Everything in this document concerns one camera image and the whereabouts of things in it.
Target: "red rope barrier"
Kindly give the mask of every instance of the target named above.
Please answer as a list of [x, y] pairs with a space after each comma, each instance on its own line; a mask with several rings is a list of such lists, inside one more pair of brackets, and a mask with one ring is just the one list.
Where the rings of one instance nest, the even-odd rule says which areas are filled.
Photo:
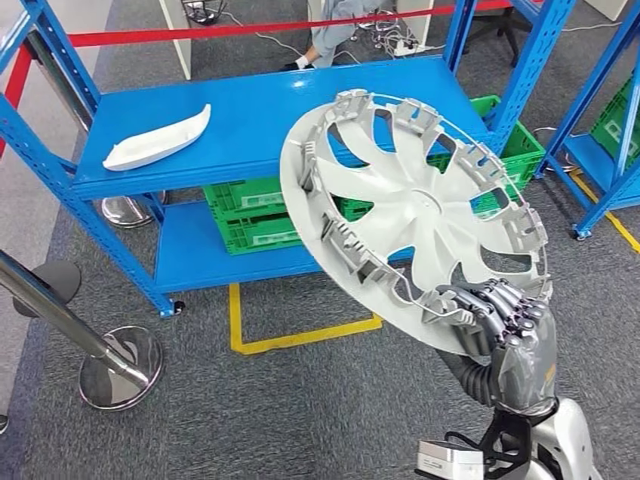
[[[541, 3], [543, 0], [534, 0]], [[496, 10], [500, 8], [510, 7], [511, 2], [507, 0], [485, 0], [479, 2], [475, 11]], [[148, 43], [161, 42], [168, 40], [184, 40], [193, 38], [214, 38], [226, 37], [229, 35], [251, 35], [263, 32], [282, 32], [285, 30], [300, 30], [312, 27], [325, 27], [329, 25], [348, 25], [352, 23], [363, 23], [379, 20], [389, 20], [396, 18], [422, 17], [426, 15], [449, 15], [454, 13], [455, 5], [445, 5], [425, 10], [415, 10], [412, 12], [366, 15], [364, 17], [346, 18], [337, 20], [321, 20], [315, 22], [278, 22], [278, 23], [254, 23], [251, 25], [220, 25], [209, 28], [189, 29], [182, 28], [176, 30], [168, 29], [149, 29], [149, 30], [130, 30], [120, 32], [95, 32], [95, 33], [75, 33], [69, 37], [71, 43], [75, 47], [96, 47], [103, 45], [124, 45], [129, 43]]]
[[[543, 0], [533, 0], [535, 3], [542, 3]], [[500, 8], [510, 7], [511, 2], [508, 0], [485, 0], [480, 2], [475, 7], [475, 11], [496, 10]], [[162, 42], [168, 40], [183, 40], [189, 38], [214, 38], [226, 37], [229, 35], [251, 35], [262, 32], [282, 32], [285, 30], [300, 30], [312, 27], [325, 27], [330, 25], [348, 25], [352, 23], [363, 23], [379, 20], [389, 20], [396, 18], [422, 17], [426, 15], [450, 15], [455, 11], [455, 5], [445, 5], [425, 10], [416, 10], [413, 12], [392, 13], [367, 15], [364, 17], [355, 17], [338, 20], [321, 20], [317, 22], [280, 22], [280, 23], [255, 23], [251, 25], [220, 25], [217, 27], [202, 29], [152, 29], [152, 30], [130, 30], [121, 32], [94, 32], [94, 33], [75, 33], [69, 34], [71, 43], [75, 47], [99, 47], [103, 45], [124, 45], [130, 43], [148, 43]], [[29, 51], [21, 45], [16, 58], [16, 63], [11, 72], [5, 95], [14, 107], [17, 108], [26, 76], [31, 65], [31, 56]], [[0, 157], [5, 151], [5, 142], [0, 139]]]
[[[31, 55], [29, 53], [29, 50], [24, 45], [20, 45], [16, 57], [16, 63], [14, 65], [9, 81], [7, 82], [7, 88], [5, 90], [5, 96], [14, 108], [18, 108], [30, 66]], [[5, 140], [0, 138], [0, 157], [5, 153], [5, 147]]]

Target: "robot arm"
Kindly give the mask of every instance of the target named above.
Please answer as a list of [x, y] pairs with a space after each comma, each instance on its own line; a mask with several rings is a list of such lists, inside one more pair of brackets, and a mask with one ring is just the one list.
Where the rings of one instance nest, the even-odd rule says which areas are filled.
[[[458, 305], [474, 313], [491, 362], [439, 355], [466, 393], [495, 410], [479, 443], [456, 432], [448, 432], [445, 442], [420, 442], [417, 473], [445, 480], [602, 478], [593, 467], [582, 410], [555, 394], [555, 323], [549, 305], [505, 280], [438, 290], [453, 292]], [[448, 442], [454, 438], [466, 446]]]

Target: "white sock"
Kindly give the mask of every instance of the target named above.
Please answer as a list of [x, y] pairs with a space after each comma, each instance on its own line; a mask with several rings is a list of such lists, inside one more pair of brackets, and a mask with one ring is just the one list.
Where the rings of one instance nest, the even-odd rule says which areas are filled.
[[304, 67], [309, 65], [309, 60], [307, 60], [306, 57], [303, 55], [300, 58], [296, 60], [296, 65], [298, 66], [298, 69], [303, 70]]

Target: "blue metal shelf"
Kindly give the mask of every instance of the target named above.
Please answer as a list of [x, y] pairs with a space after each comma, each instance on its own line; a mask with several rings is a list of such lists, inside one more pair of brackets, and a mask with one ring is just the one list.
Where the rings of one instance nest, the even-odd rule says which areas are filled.
[[[351, 88], [417, 98], [472, 137], [489, 136], [439, 56], [226, 78], [103, 95], [72, 188], [92, 199], [277, 175], [282, 143], [297, 119]], [[196, 114], [205, 103], [211, 105], [209, 125], [188, 149], [128, 172], [102, 166], [115, 143]]]
[[[476, 0], [457, 0], [443, 57], [426, 56], [226, 78], [101, 95], [46, 0], [21, 0], [26, 14], [0, 44], [0, 70], [29, 22], [91, 115], [77, 168], [53, 154], [15, 108], [0, 95], [0, 135], [19, 154], [131, 282], [161, 312], [174, 313], [166, 293], [317, 271], [303, 247], [246, 256], [226, 254], [204, 203], [163, 207], [148, 192], [276, 175], [283, 140], [301, 115], [338, 92], [363, 88], [430, 104], [476, 140], [500, 153], [531, 95], [575, 0], [546, 0], [539, 12], [529, 0], [515, 3], [535, 24], [502, 102], [483, 122], [456, 81]], [[128, 172], [102, 166], [126, 137], [184, 119], [210, 103], [205, 133], [192, 145], [155, 164]], [[93, 199], [139, 195], [149, 202], [160, 228], [155, 276], [149, 275], [98, 215]], [[394, 256], [401, 258], [403, 253]]]
[[606, 192], [614, 175], [614, 160], [589, 133], [571, 135], [564, 144], [572, 161], [601, 192]]
[[[608, 210], [640, 205], [640, 161], [627, 165], [629, 142], [640, 104], [640, 49], [636, 52], [631, 95], [627, 102], [625, 121], [616, 158], [598, 145], [591, 135], [571, 135], [578, 120], [602, 86], [607, 75], [626, 49], [634, 45], [640, 32], [640, 0], [636, 0], [626, 18], [616, 31], [602, 53], [585, 85], [577, 94], [567, 114], [549, 142], [544, 160], [538, 165], [537, 177], [540, 177], [547, 165], [551, 165], [559, 178], [580, 202], [586, 213], [574, 226], [578, 239], [591, 235], [591, 228]], [[583, 172], [600, 190], [600, 198], [591, 202], [555, 159], [556, 154], [567, 150]]]

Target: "floor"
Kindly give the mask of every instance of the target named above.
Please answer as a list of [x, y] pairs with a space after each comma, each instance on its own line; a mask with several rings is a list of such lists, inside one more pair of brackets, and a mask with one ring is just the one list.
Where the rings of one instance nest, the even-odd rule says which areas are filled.
[[[63, 23], [68, 19], [69, 31], [162, 27], [164, 21], [155, 0], [52, 4]], [[86, 10], [82, 14], [79, 8]], [[235, 0], [231, 8], [248, 23], [300, 18], [305, 10], [293, 0], [269, 9]], [[603, 21], [580, 2], [568, 26]], [[445, 19], [434, 19], [429, 42], [442, 44], [445, 32]], [[530, 129], [558, 124], [612, 34], [613, 29], [599, 29], [563, 35], [528, 104], [524, 123]], [[307, 41], [304, 32], [280, 38], [298, 49]], [[362, 37], [348, 47], [361, 60], [382, 55], [368, 41]], [[140, 61], [142, 54], [146, 62]], [[183, 78], [168, 44], [85, 55], [88, 67], [95, 66], [94, 75], [103, 90]], [[254, 37], [197, 41], [192, 73], [198, 80], [271, 71], [294, 58]], [[458, 77], [472, 97], [500, 93], [510, 73], [509, 61], [506, 42], [488, 37], [464, 57]], [[629, 75], [632, 62], [629, 55], [620, 61], [584, 126], [592, 124]], [[63, 128], [57, 117], [38, 108], [43, 82], [37, 70], [32, 72], [25, 113], [32, 115], [36, 130], [41, 122], [52, 148], [77, 151], [82, 138], [76, 141], [72, 124]], [[47, 115], [62, 114], [51, 110]], [[159, 321], [110, 260], [20, 167], [11, 152], [0, 163], [0, 222], [14, 220], [8, 232], [0, 231], [2, 247], [28, 266], [45, 258], [78, 264], [83, 284], [72, 304], [74, 311], [97, 331], [147, 326], [165, 346], [167, 369], [156, 390], [134, 410], [97, 413], [77, 394], [80, 352], [45, 322], [29, 323], [2, 308], [0, 326], [13, 333], [3, 337], [0, 355], [0, 399], [5, 402], [0, 412], [8, 408], [12, 425], [0, 437], [2, 479], [415, 478], [418, 439], [439, 438], [446, 430], [477, 438], [490, 420], [489, 411], [463, 395], [433, 351], [389, 325], [244, 357], [229, 349], [226, 288], [183, 293], [186, 312]], [[571, 239], [570, 225], [580, 209], [552, 174], [531, 184], [525, 195], [540, 212], [549, 235], [559, 393], [586, 411], [605, 478], [638, 478], [640, 337], [635, 323], [640, 307], [632, 300], [638, 273], [636, 254], [605, 220], [589, 241]], [[20, 212], [20, 222], [16, 212]], [[640, 236], [637, 209], [618, 214]], [[121, 235], [143, 260], [152, 258], [155, 227]], [[242, 295], [245, 340], [368, 313], [322, 274], [245, 284]]]

